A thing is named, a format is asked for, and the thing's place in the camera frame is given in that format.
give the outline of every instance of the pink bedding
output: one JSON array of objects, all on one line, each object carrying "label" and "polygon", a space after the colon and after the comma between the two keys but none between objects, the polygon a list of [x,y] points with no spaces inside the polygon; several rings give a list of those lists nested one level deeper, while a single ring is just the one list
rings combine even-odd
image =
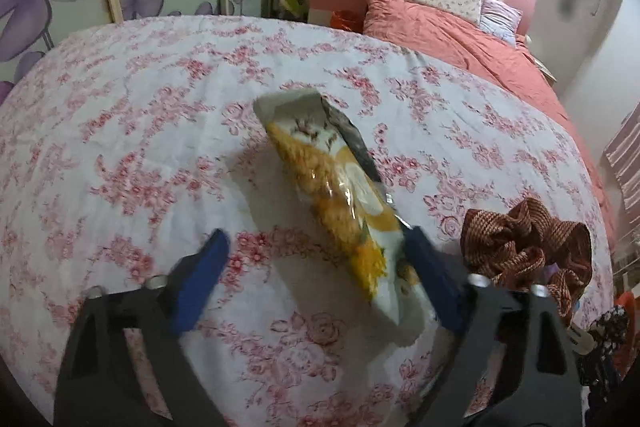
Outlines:
[{"label": "pink bedding", "polygon": [[439,58],[513,93],[564,127],[573,137],[591,177],[607,230],[609,248],[616,241],[609,199],[587,147],[574,124],[535,66],[518,36],[516,49],[471,23],[436,8],[405,0],[367,0],[364,34]]}]

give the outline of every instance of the silver bolt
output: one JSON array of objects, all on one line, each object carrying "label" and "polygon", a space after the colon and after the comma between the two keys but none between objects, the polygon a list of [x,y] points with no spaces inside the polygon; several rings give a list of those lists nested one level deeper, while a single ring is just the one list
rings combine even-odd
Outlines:
[{"label": "silver bolt", "polygon": [[155,275],[145,281],[145,286],[150,290],[159,290],[166,286],[167,281],[166,275]]},{"label": "silver bolt", "polygon": [[479,273],[470,273],[469,277],[466,278],[469,281],[471,286],[476,286],[478,288],[486,288],[491,284],[491,281],[488,277],[484,275],[480,275]]},{"label": "silver bolt", "polygon": [[102,297],[105,294],[106,291],[104,291],[104,288],[102,288],[102,286],[92,286],[84,292],[84,298],[97,299],[98,297]]},{"label": "silver bolt", "polygon": [[538,297],[548,297],[550,295],[549,289],[542,284],[534,284],[531,286],[531,293]]}]

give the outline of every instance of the chip bag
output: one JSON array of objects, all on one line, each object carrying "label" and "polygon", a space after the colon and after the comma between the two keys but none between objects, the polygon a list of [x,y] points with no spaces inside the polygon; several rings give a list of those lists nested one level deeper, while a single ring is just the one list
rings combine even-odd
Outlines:
[{"label": "chip bag", "polygon": [[313,89],[260,97],[254,111],[364,296],[393,324],[413,321],[416,337],[424,290],[403,262],[402,230],[360,133]]}]

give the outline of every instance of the red trash bin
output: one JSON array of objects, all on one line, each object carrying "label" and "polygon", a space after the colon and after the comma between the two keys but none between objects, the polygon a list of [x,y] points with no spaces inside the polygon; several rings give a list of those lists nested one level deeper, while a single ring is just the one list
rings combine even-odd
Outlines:
[{"label": "red trash bin", "polygon": [[356,12],[340,10],[332,13],[329,26],[336,30],[362,33],[364,29],[364,17],[362,15],[358,15]]}]

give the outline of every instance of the white floral bedspread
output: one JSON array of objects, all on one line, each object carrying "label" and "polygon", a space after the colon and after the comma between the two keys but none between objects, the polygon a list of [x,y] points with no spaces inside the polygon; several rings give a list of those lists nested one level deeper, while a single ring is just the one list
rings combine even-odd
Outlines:
[{"label": "white floral bedspread", "polygon": [[[434,58],[356,34],[234,17],[76,33],[0,107],[0,348],[52,418],[81,291],[133,289],[198,251],[232,256],[182,345],[230,424],[403,425],[433,377],[436,324],[398,347],[284,175],[252,100],[312,86],[359,127],[400,214],[459,252],[468,208],[540,198],[587,223],[594,277],[577,322],[612,305],[607,239],[562,128]],[[140,337],[130,335],[156,410]],[[472,410],[488,397],[478,384]]]}]

